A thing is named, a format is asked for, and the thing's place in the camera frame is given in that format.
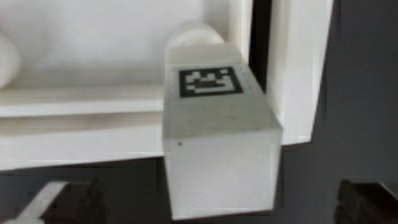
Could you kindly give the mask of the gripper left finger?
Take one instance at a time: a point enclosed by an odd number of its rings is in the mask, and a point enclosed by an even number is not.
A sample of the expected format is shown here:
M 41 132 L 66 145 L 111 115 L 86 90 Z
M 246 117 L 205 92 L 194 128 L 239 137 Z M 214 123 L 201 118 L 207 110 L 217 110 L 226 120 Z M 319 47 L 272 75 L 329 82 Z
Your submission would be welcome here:
M 100 181 L 50 182 L 11 224 L 107 224 Z

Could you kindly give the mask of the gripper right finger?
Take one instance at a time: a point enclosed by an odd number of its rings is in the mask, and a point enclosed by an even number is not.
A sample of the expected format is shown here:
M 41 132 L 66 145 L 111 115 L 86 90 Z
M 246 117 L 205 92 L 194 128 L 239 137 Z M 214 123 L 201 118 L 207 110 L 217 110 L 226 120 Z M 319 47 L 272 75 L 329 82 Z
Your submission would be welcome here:
M 398 184 L 342 181 L 335 224 L 398 224 Z

